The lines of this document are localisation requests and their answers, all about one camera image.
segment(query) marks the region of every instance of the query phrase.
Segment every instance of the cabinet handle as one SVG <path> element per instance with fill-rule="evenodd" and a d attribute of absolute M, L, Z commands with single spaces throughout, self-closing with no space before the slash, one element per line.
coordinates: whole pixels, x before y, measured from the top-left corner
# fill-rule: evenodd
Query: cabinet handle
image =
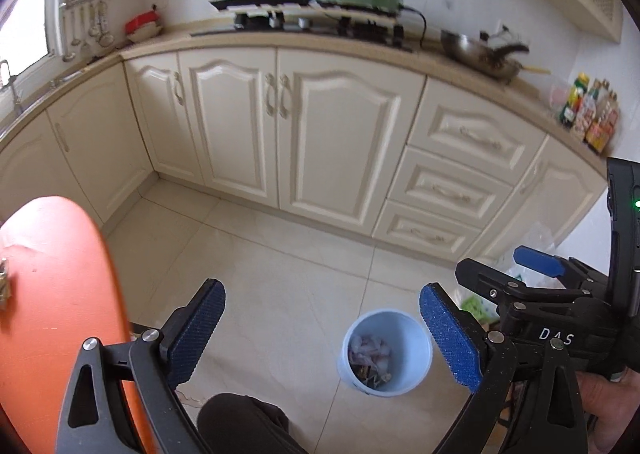
<path fill-rule="evenodd" d="M 418 236 L 420 239 L 424 239 L 425 241 L 430 241 L 431 243 L 445 243 L 447 241 L 440 235 L 425 236 L 420 229 L 416 228 L 411 229 L 411 234 Z"/>
<path fill-rule="evenodd" d="M 540 169 L 542 169 L 544 167 L 545 163 L 543 161 L 539 161 L 533 168 L 533 173 L 531 174 L 531 179 L 520 188 L 520 194 L 524 194 L 527 192 L 527 190 L 530 189 L 530 187 L 536 182 L 536 180 L 538 179 L 538 173 L 540 172 Z"/>
<path fill-rule="evenodd" d="M 266 107 L 268 116 L 273 117 L 273 114 L 275 113 L 275 108 L 269 102 L 269 94 L 271 91 L 273 91 L 273 99 L 275 100 L 276 78 L 273 76 L 273 74 L 268 73 L 267 75 L 264 76 L 264 82 L 266 84 L 266 88 L 264 89 L 264 105 Z"/>
<path fill-rule="evenodd" d="M 289 116 L 289 110 L 284 107 L 284 92 L 289 88 L 289 77 L 286 75 L 280 75 L 280 116 L 287 118 Z"/>
<path fill-rule="evenodd" d="M 434 190 L 439 195 L 444 196 L 445 198 L 451 198 L 456 201 L 463 201 L 464 203 L 471 203 L 471 196 L 468 194 L 460 194 L 459 192 L 451 192 L 450 190 L 445 189 L 444 187 L 439 186 L 437 183 L 434 183 L 431 186 L 431 190 Z"/>
<path fill-rule="evenodd" d="M 496 151 L 500 151 L 502 149 L 502 144 L 500 144 L 500 142 L 498 142 L 497 140 L 485 139 L 484 137 L 481 137 L 480 135 L 471 131 L 471 129 L 469 129 L 468 127 L 460 126 L 460 134 L 463 137 L 466 137 L 469 140 L 473 140 L 478 144 L 485 145 L 486 147 L 492 147 Z"/>
<path fill-rule="evenodd" d="M 55 123 L 56 133 L 58 134 L 58 138 L 60 139 L 60 143 L 62 144 L 65 153 L 69 152 L 69 146 L 66 144 L 65 134 L 62 131 L 62 126 L 59 123 Z"/>
<path fill-rule="evenodd" d="M 178 99 L 178 104 L 180 106 L 184 106 L 184 98 L 180 97 L 180 95 L 178 94 L 178 86 L 180 86 L 180 91 L 184 96 L 184 86 L 182 85 L 182 78 L 180 77 L 180 74 L 178 72 L 174 72 L 174 78 L 175 78 L 174 94 Z"/>

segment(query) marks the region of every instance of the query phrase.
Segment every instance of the trash can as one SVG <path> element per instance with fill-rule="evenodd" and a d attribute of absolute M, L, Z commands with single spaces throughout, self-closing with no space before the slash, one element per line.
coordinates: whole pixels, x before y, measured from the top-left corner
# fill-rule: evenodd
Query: trash can
<path fill-rule="evenodd" d="M 349 365 L 349 344 L 353 335 L 376 336 L 391 348 L 391 380 L 378 389 L 370 389 L 356 378 Z M 398 396 L 420 384 L 431 368 L 433 345 L 427 328 L 411 315 L 397 309 L 377 309 L 354 322 L 342 341 L 338 356 L 338 373 L 357 390 L 373 396 Z"/>

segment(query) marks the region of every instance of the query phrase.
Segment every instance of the black pants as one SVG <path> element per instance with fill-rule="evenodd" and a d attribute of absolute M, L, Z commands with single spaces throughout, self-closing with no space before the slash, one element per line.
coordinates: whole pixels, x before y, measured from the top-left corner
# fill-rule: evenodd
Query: black pants
<path fill-rule="evenodd" d="M 289 435 L 289 418 L 275 405 L 224 392 L 207 401 L 198 432 L 213 454 L 307 454 Z"/>

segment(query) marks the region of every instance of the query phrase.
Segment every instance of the tile floor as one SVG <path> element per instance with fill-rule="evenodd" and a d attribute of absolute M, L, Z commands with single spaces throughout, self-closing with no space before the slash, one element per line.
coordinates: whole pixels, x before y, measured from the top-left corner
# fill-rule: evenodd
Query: tile floor
<path fill-rule="evenodd" d="M 225 313 L 187 384 L 193 419 L 219 392 L 280 406 L 309 453 L 425 454 L 468 396 L 437 348 L 425 381 L 396 398 L 340 382 L 335 358 L 360 313 L 402 309 L 449 290 L 453 272 L 160 180 L 108 236 L 130 320 L 159 326 L 207 277 L 225 285 Z"/>

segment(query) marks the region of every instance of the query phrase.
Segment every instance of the blue gripper pad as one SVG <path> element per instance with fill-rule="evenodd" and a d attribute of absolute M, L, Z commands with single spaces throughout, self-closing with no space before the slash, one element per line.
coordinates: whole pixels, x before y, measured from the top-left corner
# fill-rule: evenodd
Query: blue gripper pad
<path fill-rule="evenodd" d="M 557 257 L 524 245 L 513 251 L 513 260 L 525 268 L 535 270 L 548 277 L 560 277 L 564 274 L 564 266 Z"/>
<path fill-rule="evenodd" d="M 480 339 L 478 344 L 478 338 L 484 335 L 484 330 L 470 313 L 456 307 L 438 283 L 422 287 L 419 304 L 420 314 L 456 381 L 476 392 L 482 380 L 485 356 L 479 349 L 479 346 L 485 348 L 484 342 Z M 475 338 L 469 336 L 469 330 Z"/>
<path fill-rule="evenodd" d="M 166 380 L 172 389 L 191 378 L 213 330 L 222 317 L 225 301 L 223 284 L 214 279 L 207 279 L 191 303 L 177 310 L 177 312 L 184 311 L 191 314 L 186 322 L 180 322 L 180 330 L 166 351 L 169 366 Z M 170 325 L 173 317 L 173 315 L 169 317 L 164 326 Z"/>

